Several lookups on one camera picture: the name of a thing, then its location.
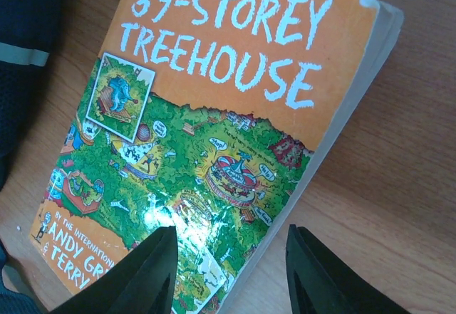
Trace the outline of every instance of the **brown tabletop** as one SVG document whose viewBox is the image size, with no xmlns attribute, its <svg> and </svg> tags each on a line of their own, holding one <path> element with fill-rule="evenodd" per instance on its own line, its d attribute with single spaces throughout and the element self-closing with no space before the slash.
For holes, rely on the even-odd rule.
<svg viewBox="0 0 456 314">
<path fill-rule="evenodd" d="M 48 308 L 69 293 L 29 229 L 118 1 L 65 1 L 48 87 L 0 193 L 0 239 Z M 289 224 L 410 312 L 456 313 L 456 0 L 384 1 L 405 11 L 398 44 L 231 313 L 291 312 Z"/>
</svg>

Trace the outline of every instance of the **wooden table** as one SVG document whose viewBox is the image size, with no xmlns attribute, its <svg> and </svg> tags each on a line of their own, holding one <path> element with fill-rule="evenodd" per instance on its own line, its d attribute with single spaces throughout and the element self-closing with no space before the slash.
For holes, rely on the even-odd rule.
<svg viewBox="0 0 456 314">
<path fill-rule="evenodd" d="M 291 312 L 291 223 L 410 312 L 456 313 L 456 0 L 385 1 L 405 11 L 398 44 L 231 313 Z M 0 238 L 47 308 L 69 294 L 28 233 L 117 4 L 66 0 L 48 87 L 0 193 Z"/>
</svg>

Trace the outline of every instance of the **square inset picture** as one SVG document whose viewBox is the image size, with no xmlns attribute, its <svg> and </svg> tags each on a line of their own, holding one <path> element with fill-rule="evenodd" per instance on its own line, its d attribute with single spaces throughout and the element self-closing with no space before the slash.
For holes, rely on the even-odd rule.
<svg viewBox="0 0 456 314">
<path fill-rule="evenodd" d="M 133 142 L 154 77 L 153 70 L 104 53 L 86 117 Z"/>
</svg>

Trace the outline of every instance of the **light blue band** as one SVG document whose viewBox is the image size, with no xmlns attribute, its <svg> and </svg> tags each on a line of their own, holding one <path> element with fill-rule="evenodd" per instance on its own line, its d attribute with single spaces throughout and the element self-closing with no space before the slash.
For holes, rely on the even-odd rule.
<svg viewBox="0 0 456 314">
<path fill-rule="evenodd" d="M 0 61 L 16 65 L 45 66 L 49 53 L 0 42 Z"/>
</svg>

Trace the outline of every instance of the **book cover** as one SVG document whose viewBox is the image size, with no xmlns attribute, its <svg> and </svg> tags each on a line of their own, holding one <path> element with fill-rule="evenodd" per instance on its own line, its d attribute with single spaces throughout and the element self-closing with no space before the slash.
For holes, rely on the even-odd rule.
<svg viewBox="0 0 456 314">
<path fill-rule="evenodd" d="M 173 310 L 216 313 L 363 59 L 375 0 L 120 0 L 31 241 L 72 293 L 177 227 Z"/>
</svg>

